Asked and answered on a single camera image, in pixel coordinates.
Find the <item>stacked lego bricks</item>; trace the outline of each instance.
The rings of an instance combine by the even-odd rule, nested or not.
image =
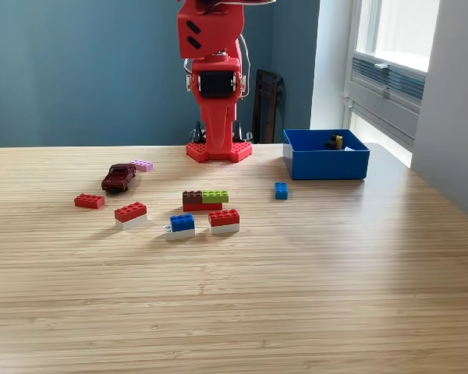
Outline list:
[[[133,203],[115,210],[116,226],[128,230],[147,221],[147,207],[142,203]]]
[[[192,214],[170,217],[170,224],[163,226],[166,240],[193,238],[196,236]]]
[[[182,194],[184,212],[222,210],[222,204],[228,202],[229,193],[224,189],[184,191]]]
[[[239,231],[239,213],[235,209],[211,212],[208,221],[213,235]]]

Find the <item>green lego brick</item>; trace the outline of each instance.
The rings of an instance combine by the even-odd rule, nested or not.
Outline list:
[[[228,203],[229,194],[225,189],[203,191],[203,204]]]

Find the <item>blue box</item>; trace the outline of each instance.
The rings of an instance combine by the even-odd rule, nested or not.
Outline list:
[[[276,182],[274,184],[275,198],[277,200],[288,199],[288,185],[284,182]]]
[[[192,214],[184,214],[182,216],[171,216],[170,226],[172,232],[192,230],[194,227],[194,217]]]
[[[343,149],[326,150],[336,133],[343,136]],[[292,179],[364,179],[369,150],[350,130],[285,130],[282,154]]]

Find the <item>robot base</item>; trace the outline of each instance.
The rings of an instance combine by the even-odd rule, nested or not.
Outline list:
[[[189,143],[186,146],[187,155],[197,162],[206,162],[208,160],[229,160],[231,162],[240,162],[253,153],[250,143],[234,143],[230,153],[209,154],[206,151],[206,144]]]

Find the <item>red robot arm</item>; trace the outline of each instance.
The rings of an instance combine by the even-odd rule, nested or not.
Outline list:
[[[187,88],[206,123],[206,144],[190,143],[186,148],[198,162],[239,162],[252,153],[249,143],[232,143],[236,103],[245,83],[238,39],[244,27],[243,5],[273,1],[186,0],[179,11],[180,57],[193,60]]]

